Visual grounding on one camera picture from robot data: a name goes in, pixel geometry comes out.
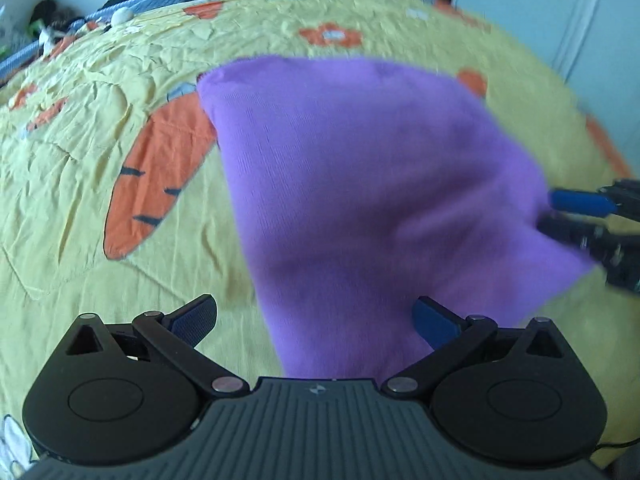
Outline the purple sweater with red trim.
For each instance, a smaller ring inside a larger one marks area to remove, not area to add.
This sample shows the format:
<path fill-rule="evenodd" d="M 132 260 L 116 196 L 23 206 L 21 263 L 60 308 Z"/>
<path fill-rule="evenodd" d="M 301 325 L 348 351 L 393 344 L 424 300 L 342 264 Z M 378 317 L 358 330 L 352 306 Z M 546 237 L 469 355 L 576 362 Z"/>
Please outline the purple sweater with red trim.
<path fill-rule="evenodd" d="M 513 326 L 591 268 L 536 228 L 544 174 L 462 82 L 373 58 L 243 58 L 198 81 L 285 374 L 383 380 L 427 296 Z"/>

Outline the white wardrobe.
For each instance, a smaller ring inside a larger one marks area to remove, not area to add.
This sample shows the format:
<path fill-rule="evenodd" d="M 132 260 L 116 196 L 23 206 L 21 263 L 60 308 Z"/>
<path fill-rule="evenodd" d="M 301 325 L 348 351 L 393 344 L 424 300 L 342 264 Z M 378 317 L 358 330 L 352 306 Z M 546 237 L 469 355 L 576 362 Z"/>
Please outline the white wardrobe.
<path fill-rule="evenodd" d="M 639 0 L 452 0 L 532 50 L 595 113 L 639 108 Z"/>

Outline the yellow floral bed sheet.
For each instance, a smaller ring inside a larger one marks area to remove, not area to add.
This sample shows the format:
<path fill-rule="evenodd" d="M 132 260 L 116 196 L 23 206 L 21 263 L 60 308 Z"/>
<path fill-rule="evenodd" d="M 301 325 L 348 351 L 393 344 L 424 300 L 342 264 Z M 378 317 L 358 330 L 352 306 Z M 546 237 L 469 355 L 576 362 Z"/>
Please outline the yellow floral bed sheet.
<path fill-rule="evenodd" d="M 499 27 L 420 0 L 212 0 L 87 25 L 1 90 L 1 474 L 35 463 L 22 405 L 76 316 L 127 322 L 208 292 L 201 350 L 277 375 L 198 77 L 238 58 L 367 55 L 460 76 L 554 185 L 630 177 L 555 72 Z"/>

